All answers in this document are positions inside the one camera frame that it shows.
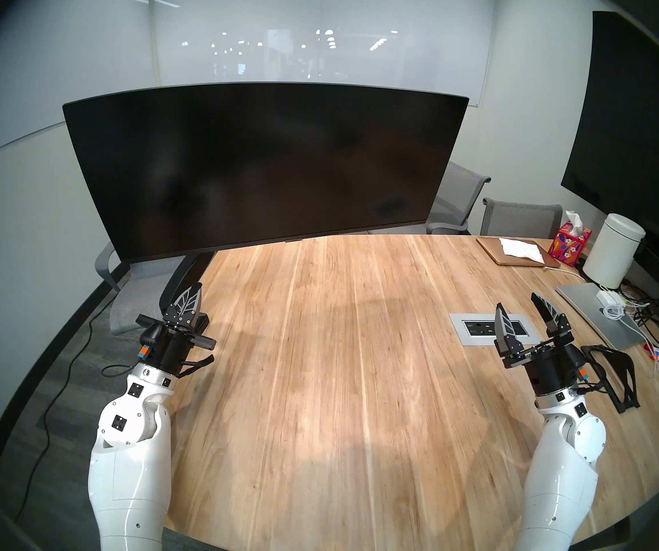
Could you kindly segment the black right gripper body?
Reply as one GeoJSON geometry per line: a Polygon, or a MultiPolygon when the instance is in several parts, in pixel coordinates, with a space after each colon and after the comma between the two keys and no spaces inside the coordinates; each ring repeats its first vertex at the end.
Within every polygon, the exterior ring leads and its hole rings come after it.
{"type": "Polygon", "coordinates": [[[576,385],[584,355],[573,342],[572,336],[560,336],[524,348],[516,338],[505,336],[500,358],[507,369],[524,366],[534,395],[544,397],[576,385]]]}

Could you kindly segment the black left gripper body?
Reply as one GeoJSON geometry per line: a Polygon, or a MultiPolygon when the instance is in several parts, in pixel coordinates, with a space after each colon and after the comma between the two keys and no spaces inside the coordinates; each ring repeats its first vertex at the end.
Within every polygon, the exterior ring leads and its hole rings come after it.
{"type": "Polygon", "coordinates": [[[214,363],[213,354],[197,362],[186,359],[193,347],[212,351],[216,346],[214,339],[202,334],[210,323],[208,315],[198,314],[196,320],[195,328],[186,328],[139,315],[137,324],[144,328],[139,341],[147,348],[147,352],[139,354],[142,363],[174,378],[185,378],[214,363]]]}

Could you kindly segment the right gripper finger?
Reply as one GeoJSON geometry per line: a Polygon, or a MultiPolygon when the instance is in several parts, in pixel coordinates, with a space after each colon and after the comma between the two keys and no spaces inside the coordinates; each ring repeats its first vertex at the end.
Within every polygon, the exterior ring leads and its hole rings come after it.
{"type": "Polygon", "coordinates": [[[495,311],[495,336],[495,347],[499,356],[522,356],[522,343],[518,340],[512,321],[500,302],[497,303],[495,311]]]}
{"type": "Polygon", "coordinates": [[[567,316],[560,313],[552,303],[538,293],[531,293],[531,302],[536,307],[546,326],[552,344],[571,344],[572,328],[567,316]]]}

